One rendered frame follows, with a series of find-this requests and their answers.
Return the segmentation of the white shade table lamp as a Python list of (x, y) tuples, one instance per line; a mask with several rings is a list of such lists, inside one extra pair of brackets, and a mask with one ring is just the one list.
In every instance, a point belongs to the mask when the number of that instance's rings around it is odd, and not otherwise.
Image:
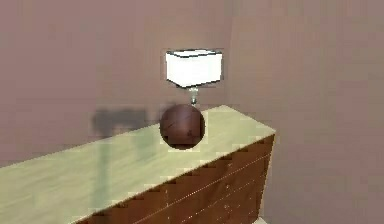
[(165, 53), (166, 80), (190, 93), (189, 104), (168, 107), (160, 119), (160, 135), (171, 147), (187, 150), (205, 135), (205, 119), (197, 108), (201, 86), (221, 81), (223, 53), (210, 49), (181, 49)]

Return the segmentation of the brown chest of drawers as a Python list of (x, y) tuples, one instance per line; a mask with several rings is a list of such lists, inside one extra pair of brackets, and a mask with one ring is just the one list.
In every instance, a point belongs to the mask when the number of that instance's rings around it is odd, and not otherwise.
[(274, 129), (228, 106), (187, 150), (146, 128), (0, 168), (0, 224), (253, 224)]

